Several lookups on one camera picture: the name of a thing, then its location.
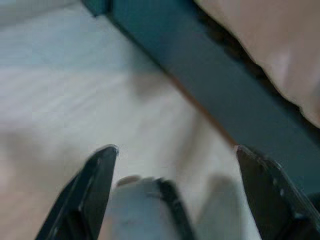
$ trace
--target black metal tool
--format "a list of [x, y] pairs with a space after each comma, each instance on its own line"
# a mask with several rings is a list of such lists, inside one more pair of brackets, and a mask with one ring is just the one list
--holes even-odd
[[279, 164], [245, 146], [238, 146], [237, 158], [263, 240], [320, 240], [320, 213]]
[[62, 190], [36, 240], [96, 240], [99, 236], [118, 149], [95, 152]]

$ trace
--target black clamp jaw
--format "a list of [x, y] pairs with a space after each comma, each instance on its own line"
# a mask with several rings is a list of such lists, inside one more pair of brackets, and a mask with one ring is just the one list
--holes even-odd
[[36, 240], [96, 240], [105, 215], [118, 149], [96, 151], [62, 190]]
[[320, 240], [320, 213], [276, 162], [237, 147], [249, 207], [263, 240]]

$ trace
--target beige fabric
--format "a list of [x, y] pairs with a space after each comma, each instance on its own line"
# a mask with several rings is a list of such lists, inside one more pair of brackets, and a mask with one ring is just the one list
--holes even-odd
[[320, 127], [320, 1], [196, 0]]

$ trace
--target cloth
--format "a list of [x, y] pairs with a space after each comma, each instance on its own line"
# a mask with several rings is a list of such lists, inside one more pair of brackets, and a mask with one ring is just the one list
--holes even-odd
[[320, 1], [196, 0], [320, 127]]

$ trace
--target white floor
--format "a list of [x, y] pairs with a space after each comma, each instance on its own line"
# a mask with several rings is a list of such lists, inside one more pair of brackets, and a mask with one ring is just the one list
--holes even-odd
[[4, 28], [0, 56], [2, 240], [33, 239], [63, 185], [106, 144], [120, 149], [114, 182], [175, 180], [195, 223], [214, 196], [216, 239], [259, 239], [230, 146], [105, 17], [75, 5]]

